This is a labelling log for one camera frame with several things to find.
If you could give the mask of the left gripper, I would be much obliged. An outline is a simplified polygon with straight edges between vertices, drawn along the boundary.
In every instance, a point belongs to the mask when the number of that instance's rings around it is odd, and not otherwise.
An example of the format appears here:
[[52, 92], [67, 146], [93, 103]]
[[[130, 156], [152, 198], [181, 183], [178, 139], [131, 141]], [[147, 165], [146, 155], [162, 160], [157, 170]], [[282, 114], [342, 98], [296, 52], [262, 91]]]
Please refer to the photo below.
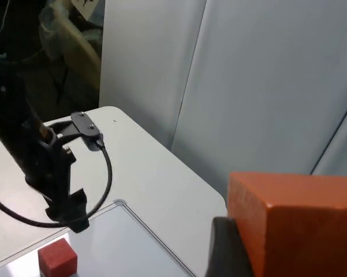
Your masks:
[[83, 189], [70, 194], [70, 167], [76, 158], [63, 146], [80, 136], [71, 120], [37, 128], [30, 137], [25, 173], [26, 183], [47, 199], [47, 216], [75, 233], [89, 228], [87, 196]]

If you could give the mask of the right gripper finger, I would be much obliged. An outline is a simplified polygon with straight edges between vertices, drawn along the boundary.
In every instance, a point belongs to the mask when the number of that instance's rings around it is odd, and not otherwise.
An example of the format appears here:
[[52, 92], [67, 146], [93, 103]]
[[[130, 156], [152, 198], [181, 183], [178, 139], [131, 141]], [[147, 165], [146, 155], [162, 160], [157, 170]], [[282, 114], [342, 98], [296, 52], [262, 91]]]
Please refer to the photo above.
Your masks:
[[206, 270], [206, 277], [211, 276], [253, 276], [252, 267], [234, 219], [215, 217], [212, 220]]

